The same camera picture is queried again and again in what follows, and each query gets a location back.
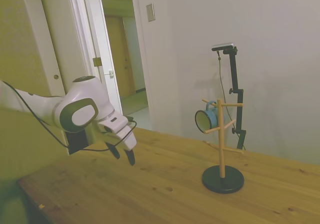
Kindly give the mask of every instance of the black cable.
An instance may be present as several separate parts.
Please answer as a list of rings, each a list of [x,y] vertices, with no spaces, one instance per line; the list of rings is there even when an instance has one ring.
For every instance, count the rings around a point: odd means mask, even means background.
[[[222,91],[223,91],[223,99],[224,99],[224,101],[225,101],[225,103],[226,103],[226,94],[225,94],[225,89],[224,89],[224,85],[223,85],[223,83],[222,83],[222,78],[221,78],[221,58],[220,58],[220,54],[219,54],[219,51],[217,51],[217,53],[218,53],[218,60],[219,60],[219,76],[220,76],[220,83],[221,83],[221,87],[222,87]],[[230,120],[232,121],[232,117],[231,117],[231,115],[230,115],[230,113],[229,113],[229,109],[228,109],[228,107],[225,107],[226,108],[226,112],[228,113],[228,116],[229,116],[229,118],[230,118]]]
[[[25,106],[28,108],[28,110],[32,113],[32,115],[38,120],[38,122],[40,122],[40,124],[51,134],[51,136],[53,136],[60,145],[62,145],[65,148],[69,148],[68,146],[66,146],[62,141],[59,140],[59,138],[56,137],[55,134],[53,134],[53,132],[50,131],[49,128],[47,128],[45,126],[45,124],[43,123],[43,121],[32,111],[32,109],[29,107],[29,105],[27,104],[27,102],[24,100],[24,98],[22,98],[22,96],[19,94],[19,92],[12,87],[10,84],[8,84],[7,82],[4,82],[6,85],[8,85],[17,95],[18,97],[21,99],[21,101],[25,104]]]
[[[119,145],[124,139],[126,139],[126,137],[136,128],[136,126],[137,126],[137,122],[136,121],[134,121],[134,120],[132,120],[131,122],[133,122],[134,123],[134,126],[131,128],[131,130],[120,140],[120,141],[118,141],[115,145],[114,145],[114,147],[116,147],[117,145]],[[110,150],[109,148],[107,148],[107,149],[81,149],[81,151],[92,151],[92,152],[105,152],[105,151],[108,151],[108,150]]]

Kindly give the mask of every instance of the door hinge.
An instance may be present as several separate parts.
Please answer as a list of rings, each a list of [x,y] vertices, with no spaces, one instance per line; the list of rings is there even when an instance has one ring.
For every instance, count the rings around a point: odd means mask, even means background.
[[[102,61],[101,61],[101,58],[100,57],[96,57],[96,58],[93,58],[93,65],[94,67],[100,67],[102,66]]]

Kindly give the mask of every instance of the wooden table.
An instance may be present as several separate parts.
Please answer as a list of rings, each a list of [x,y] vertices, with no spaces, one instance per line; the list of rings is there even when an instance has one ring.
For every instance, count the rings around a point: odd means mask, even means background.
[[[216,194],[201,182],[218,151],[201,141],[136,129],[125,154],[77,152],[19,181],[55,224],[320,224],[320,167],[225,152],[244,187]]]

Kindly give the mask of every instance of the white door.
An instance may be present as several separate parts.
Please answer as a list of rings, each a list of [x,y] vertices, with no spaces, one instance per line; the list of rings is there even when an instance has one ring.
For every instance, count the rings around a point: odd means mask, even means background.
[[[110,102],[118,112],[122,113],[116,76],[110,75],[110,71],[114,71],[114,64],[102,2],[101,0],[85,0],[85,2],[95,47],[95,54],[97,57],[101,57]]]

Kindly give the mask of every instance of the door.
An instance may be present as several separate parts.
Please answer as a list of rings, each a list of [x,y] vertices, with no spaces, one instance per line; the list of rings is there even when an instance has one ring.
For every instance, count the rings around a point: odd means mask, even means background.
[[[119,95],[121,98],[127,97],[135,93],[135,84],[127,48],[124,22],[121,17],[108,16],[106,16],[105,21]]]
[[[110,43],[107,33],[106,20],[101,0],[85,0],[88,14],[94,50],[97,57],[101,57],[106,86],[109,93],[110,103],[116,111],[122,113],[117,79],[110,75],[115,70]]]

